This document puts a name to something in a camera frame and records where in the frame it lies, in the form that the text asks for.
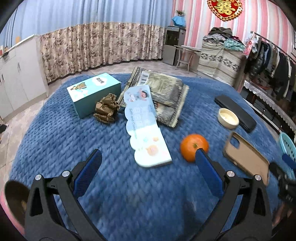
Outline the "person's hand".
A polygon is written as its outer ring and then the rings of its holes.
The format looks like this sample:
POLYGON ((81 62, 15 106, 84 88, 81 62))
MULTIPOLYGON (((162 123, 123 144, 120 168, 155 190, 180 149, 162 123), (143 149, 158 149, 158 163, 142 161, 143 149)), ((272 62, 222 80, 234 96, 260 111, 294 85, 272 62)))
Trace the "person's hand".
POLYGON ((292 208, 290 208, 290 206, 285 202, 282 202, 273 213, 272 226, 277 226, 284 217, 289 217, 291 214, 292 208))

